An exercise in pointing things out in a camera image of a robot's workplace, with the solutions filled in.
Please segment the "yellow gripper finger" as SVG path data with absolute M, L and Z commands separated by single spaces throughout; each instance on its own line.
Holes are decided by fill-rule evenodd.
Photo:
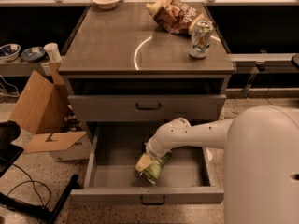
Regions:
M 138 160 L 135 169 L 138 172 L 142 172 L 144 169 L 150 166 L 151 163 L 152 163 L 152 158 L 148 154 L 143 154 Z

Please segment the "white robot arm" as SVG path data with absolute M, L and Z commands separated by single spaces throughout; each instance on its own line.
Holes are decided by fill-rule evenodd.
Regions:
M 177 147 L 224 150 L 225 224 L 299 224 L 299 110 L 254 106 L 234 119 L 157 129 L 136 170 L 147 174 Z

